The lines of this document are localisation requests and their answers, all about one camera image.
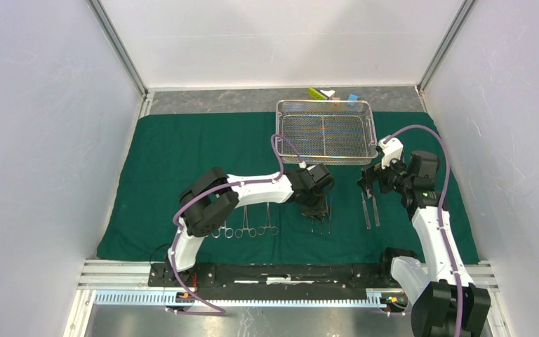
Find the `pointed steel tweezers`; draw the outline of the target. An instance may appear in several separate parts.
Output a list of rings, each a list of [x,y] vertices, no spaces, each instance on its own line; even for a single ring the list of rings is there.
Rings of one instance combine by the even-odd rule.
[[[328,233],[331,234],[331,224],[332,224],[332,214],[333,214],[333,200],[331,197],[326,197],[326,217],[328,221]]]

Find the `steel scalpel handle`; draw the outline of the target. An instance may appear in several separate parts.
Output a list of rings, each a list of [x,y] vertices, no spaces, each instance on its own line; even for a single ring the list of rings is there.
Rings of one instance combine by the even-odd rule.
[[[373,205],[373,216],[374,216],[374,220],[375,220],[375,226],[380,227],[380,216],[379,216],[379,213],[378,213],[378,204],[377,204],[376,199],[377,198],[376,198],[375,195],[373,195],[371,197],[372,205]]]

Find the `metal mesh instrument tray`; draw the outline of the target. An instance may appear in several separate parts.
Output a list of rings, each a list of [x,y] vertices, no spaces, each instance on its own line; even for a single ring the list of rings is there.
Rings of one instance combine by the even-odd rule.
[[[378,156],[373,112],[365,100],[280,100],[276,133],[283,162],[362,166]]]

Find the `steel forceps with ring handles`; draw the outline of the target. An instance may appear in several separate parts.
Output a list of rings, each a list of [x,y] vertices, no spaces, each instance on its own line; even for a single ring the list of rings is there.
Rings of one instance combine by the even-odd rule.
[[[212,233],[212,237],[214,239],[218,239],[221,236],[227,239],[233,238],[234,236],[234,230],[227,225],[227,222],[224,222],[223,225]]]

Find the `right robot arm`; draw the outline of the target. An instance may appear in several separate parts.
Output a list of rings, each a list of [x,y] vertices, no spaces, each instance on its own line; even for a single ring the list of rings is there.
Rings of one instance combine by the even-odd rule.
[[[467,272],[451,234],[450,214],[436,189],[440,159],[417,150],[411,160],[365,165],[357,184],[367,195],[378,183],[381,193],[396,192],[419,236],[427,268],[412,251],[388,248],[377,268],[385,286],[399,284],[411,308],[414,336],[480,336],[491,307],[489,292]]]

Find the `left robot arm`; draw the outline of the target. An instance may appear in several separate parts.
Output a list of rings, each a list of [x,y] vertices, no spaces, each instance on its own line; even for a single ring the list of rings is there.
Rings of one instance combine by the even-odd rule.
[[[234,210],[254,204],[297,204],[304,216],[320,218],[334,186],[335,178],[324,164],[302,163],[261,176],[237,176],[213,167],[180,193],[172,217],[175,237],[164,266],[152,271],[173,286],[184,286],[192,278],[204,239],[219,230]]]

